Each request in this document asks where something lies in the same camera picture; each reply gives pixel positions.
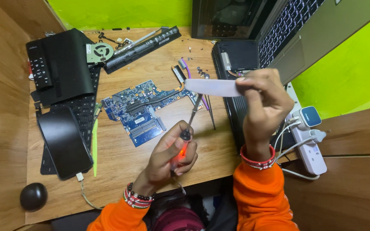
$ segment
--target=red beaded bracelet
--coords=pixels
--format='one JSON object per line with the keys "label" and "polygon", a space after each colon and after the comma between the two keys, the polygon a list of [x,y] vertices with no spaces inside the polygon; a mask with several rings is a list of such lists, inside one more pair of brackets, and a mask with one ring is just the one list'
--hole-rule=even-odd
{"label": "red beaded bracelet", "polygon": [[272,165],[275,163],[275,149],[271,145],[269,145],[269,151],[270,151],[270,154],[272,155],[269,160],[264,161],[264,162],[252,161],[245,157],[246,144],[244,144],[240,148],[240,156],[242,157],[242,160],[245,162],[246,165],[259,169],[259,170],[263,170],[263,169],[272,167]]}
{"label": "red beaded bracelet", "polygon": [[133,208],[148,208],[151,205],[152,201],[154,201],[156,194],[154,193],[151,197],[138,195],[137,193],[132,191],[132,185],[132,182],[127,185],[127,188],[125,189],[123,195],[124,201]]}

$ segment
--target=detached keyboard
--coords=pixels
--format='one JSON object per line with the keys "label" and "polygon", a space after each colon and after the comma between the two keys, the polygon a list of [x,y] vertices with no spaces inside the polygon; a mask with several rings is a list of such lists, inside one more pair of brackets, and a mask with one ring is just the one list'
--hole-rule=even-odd
{"label": "detached keyboard", "polygon": [[[90,68],[90,74],[92,79],[92,86],[94,87],[93,95],[85,95],[83,97],[77,97],[74,99],[62,101],[56,104],[52,104],[50,111],[56,110],[62,107],[70,107],[74,111],[74,115],[77,123],[79,124],[79,130],[82,137],[85,139],[85,143],[88,149],[91,149],[91,132],[94,126],[93,117],[95,110],[95,99],[97,96],[98,82],[100,79],[100,67]],[[51,156],[49,155],[46,145],[44,145],[44,152],[42,153],[41,170],[42,175],[57,174],[54,164],[52,163]]]}
{"label": "detached keyboard", "polygon": [[290,0],[259,43],[260,67],[266,68],[324,0]]}

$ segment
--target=power strip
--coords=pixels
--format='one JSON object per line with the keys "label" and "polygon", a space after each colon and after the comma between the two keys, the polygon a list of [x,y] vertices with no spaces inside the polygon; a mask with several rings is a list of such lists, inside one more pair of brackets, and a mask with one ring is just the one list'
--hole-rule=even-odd
{"label": "power strip", "polygon": [[[294,108],[286,117],[287,119],[293,118],[292,113],[301,109],[301,104],[299,103],[298,97],[296,96],[294,87],[291,83],[288,83],[288,88],[286,90],[288,95],[295,101]],[[294,135],[296,143],[301,142],[303,135],[306,138],[309,137],[309,131],[311,128],[306,127],[306,129],[299,129],[297,125],[291,127],[292,134]],[[317,144],[314,144],[312,141],[298,146],[299,152],[301,154],[302,160],[305,164],[306,170],[309,173],[314,175],[321,175],[326,172],[326,164],[322,157],[321,151],[318,148]]]}

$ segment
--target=phone screen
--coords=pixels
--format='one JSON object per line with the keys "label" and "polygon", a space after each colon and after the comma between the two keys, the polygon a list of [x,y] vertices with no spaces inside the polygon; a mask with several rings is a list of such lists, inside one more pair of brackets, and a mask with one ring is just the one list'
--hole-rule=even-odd
{"label": "phone screen", "polygon": [[69,179],[92,167],[92,157],[69,107],[39,116],[38,125],[59,179]]}

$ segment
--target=orange sleeve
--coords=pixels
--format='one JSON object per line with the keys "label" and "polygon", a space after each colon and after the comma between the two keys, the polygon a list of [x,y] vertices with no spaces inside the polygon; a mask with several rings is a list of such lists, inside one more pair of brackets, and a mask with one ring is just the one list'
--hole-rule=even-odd
{"label": "orange sleeve", "polygon": [[259,170],[242,162],[234,173],[234,197],[238,205],[238,231],[298,231],[285,196],[281,168]]}
{"label": "orange sleeve", "polygon": [[87,231],[146,231],[142,218],[149,207],[138,209],[129,206],[122,198],[118,203],[106,205],[101,214],[89,224]]}

